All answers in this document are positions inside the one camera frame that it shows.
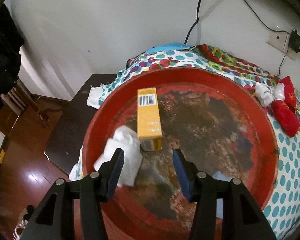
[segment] barcode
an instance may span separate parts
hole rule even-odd
[[[155,94],[139,96],[139,106],[153,106],[156,105]]]
[[[154,144],[152,139],[150,140],[140,140],[141,147],[144,151],[154,151]]]

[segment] red fabric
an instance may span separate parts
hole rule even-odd
[[[285,133],[293,137],[299,130],[300,124],[296,115],[291,112],[288,105],[281,100],[276,100],[271,104],[274,117],[277,119]]]
[[[285,77],[278,83],[284,84],[284,102],[288,105],[293,113],[297,112],[297,98],[294,93],[293,84],[289,76]]]

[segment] dark wooden table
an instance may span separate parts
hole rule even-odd
[[[93,74],[80,88],[51,133],[45,153],[56,166],[69,174],[78,162],[83,138],[96,109],[87,106],[91,86],[112,82],[116,74]]]

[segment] yellow box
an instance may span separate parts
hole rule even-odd
[[[138,138],[143,150],[161,150],[162,131],[155,88],[138,90]]]

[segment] metal screw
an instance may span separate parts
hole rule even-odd
[[[205,177],[207,177],[207,173],[203,172],[203,171],[199,171],[197,173],[197,176],[200,178],[200,179],[204,179]]]
[[[57,184],[58,186],[60,186],[60,185],[63,184],[64,182],[65,182],[64,179],[57,179],[57,180],[56,180],[56,184]]]
[[[90,177],[91,177],[91,178],[97,178],[97,177],[99,177],[99,172],[97,172],[97,171],[92,172],[92,173],[90,174]]]
[[[232,182],[233,182],[234,184],[236,184],[236,185],[239,185],[239,184],[241,183],[241,180],[238,179],[238,178],[234,178],[234,179],[232,180]]]

